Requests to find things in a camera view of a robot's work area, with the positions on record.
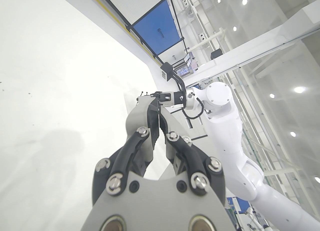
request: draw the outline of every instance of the screw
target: screw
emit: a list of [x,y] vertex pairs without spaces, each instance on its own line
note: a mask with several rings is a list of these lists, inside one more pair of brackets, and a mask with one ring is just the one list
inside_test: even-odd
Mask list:
[[176,132],[171,132],[169,137],[171,139],[176,139],[178,137],[178,134]]
[[114,190],[114,189],[118,188],[120,186],[120,183],[121,183],[120,179],[118,179],[116,177],[112,178],[110,180],[110,189]]
[[187,136],[184,136],[184,137],[183,137],[183,140],[184,140],[186,143],[189,143],[189,142],[190,142],[190,138],[187,137]]
[[146,130],[144,127],[139,128],[138,132],[139,134],[143,135],[146,134],[148,130]]
[[96,172],[99,172],[101,169],[104,169],[104,168],[109,168],[110,167],[110,159],[102,159],[100,160],[97,165],[96,165]]
[[106,182],[106,191],[110,195],[116,195],[121,191],[121,178],[123,175],[121,173],[113,174]]
[[197,178],[195,179],[195,183],[200,189],[204,189],[207,186],[207,181],[202,176],[197,176]]
[[189,138],[188,136],[183,136],[182,138],[189,146],[192,145],[191,138]]
[[142,137],[145,137],[145,136],[147,136],[147,135],[149,134],[148,128],[146,128],[146,127],[144,127],[144,126],[139,127],[139,128],[137,129],[137,132],[138,132]]
[[220,172],[222,170],[221,162],[214,157],[210,157],[210,159],[211,159],[211,162],[208,165],[208,168],[214,172]]

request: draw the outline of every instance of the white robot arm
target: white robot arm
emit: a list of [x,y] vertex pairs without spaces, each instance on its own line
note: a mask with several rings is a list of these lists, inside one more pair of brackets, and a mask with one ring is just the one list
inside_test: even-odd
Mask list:
[[227,188],[237,197],[251,202],[280,231],[320,230],[320,223],[299,205],[263,183],[261,168],[241,148],[242,123],[231,89],[214,82],[205,90],[187,88],[186,109],[196,109],[198,97],[206,110],[201,115],[204,128],[213,144],[201,146],[207,155],[212,148],[223,164]]

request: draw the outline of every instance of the white beam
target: white beam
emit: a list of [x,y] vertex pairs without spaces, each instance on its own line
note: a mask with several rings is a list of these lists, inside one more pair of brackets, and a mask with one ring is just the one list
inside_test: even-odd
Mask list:
[[294,172],[294,168],[281,168],[281,169],[275,169],[275,170],[266,170],[263,172],[264,176],[271,176],[271,175],[279,175],[279,174],[285,174]]
[[282,25],[209,61],[196,73],[187,76],[184,79],[185,84],[192,85],[206,76],[220,76],[279,49],[287,48],[319,27],[320,0],[317,0],[302,8]]
[[213,34],[212,36],[208,37],[206,40],[204,40],[204,41],[202,41],[202,42],[200,42],[200,43],[196,44],[196,45],[195,45],[195,46],[193,46],[192,48],[189,48],[189,49],[188,49],[188,52],[190,52],[190,51],[192,51],[192,50],[194,50],[194,49],[196,49],[196,48],[198,48],[198,47],[200,47],[200,46],[204,45],[205,43],[208,43],[210,40],[212,40],[212,39],[214,39],[214,38],[216,38],[216,37],[220,36],[221,34],[222,34],[222,31],[219,31],[218,33]]

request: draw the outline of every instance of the overhead structure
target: overhead structure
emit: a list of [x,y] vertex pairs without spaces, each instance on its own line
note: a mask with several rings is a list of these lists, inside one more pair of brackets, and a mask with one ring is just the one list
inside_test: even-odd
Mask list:
[[161,63],[158,57],[184,38],[172,0],[105,0]]

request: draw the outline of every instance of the black frame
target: black frame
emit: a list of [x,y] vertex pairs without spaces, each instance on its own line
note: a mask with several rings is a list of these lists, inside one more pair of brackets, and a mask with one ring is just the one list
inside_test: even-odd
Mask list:
[[125,23],[126,25],[126,29],[130,32],[130,30],[132,30],[135,35],[140,39],[140,42],[145,45],[149,50],[150,52],[152,53],[153,57],[156,58],[161,64],[163,64],[163,61],[159,58],[159,55],[162,54],[163,52],[167,51],[168,49],[170,49],[171,47],[173,47],[174,45],[176,45],[177,43],[183,41],[183,44],[184,44],[184,47],[185,47],[185,50],[187,50],[186,48],[186,45],[185,45],[185,41],[184,41],[184,37],[182,35],[182,32],[181,32],[181,27],[180,27],[180,24],[179,24],[179,20],[177,18],[177,13],[176,13],[176,10],[175,10],[175,7],[174,7],[174,4],[173,4],[173,1],[170,0],[171,2],[171,5],[172,5],[172,8],[174,10],[174,15],[175,15],[175,18],[177,20],[177,25],[179,27],[179,31],[180,31],[180,35],[181,35],[181,38],[180,40],[173,44],[172,46],[170,46],[169,48],[165,49],[164,51],[162,51],[161,53],[159,54],[156,54],[152,48],[147,44],[147,42],[143,39],[143,37],[134,29],[134,26],[140,22],[145,16],[147,16],[150,12],[152,12],[155,8],[157,8],[161,3],[163,3],[164,1],[166,0],[161,0],[160,2],[158,2],[155,6],[153,6],[149,11],[147,11],[143,16],[141,16],[136,22],[134,22],[133,24],[130,24],[129,21],[124,17],[124,15],[118,10],[118,8],[110,1],[110,0],[105,0],[110,6],[111,8],[120,16],[120,18],[123,20],[123,22]]

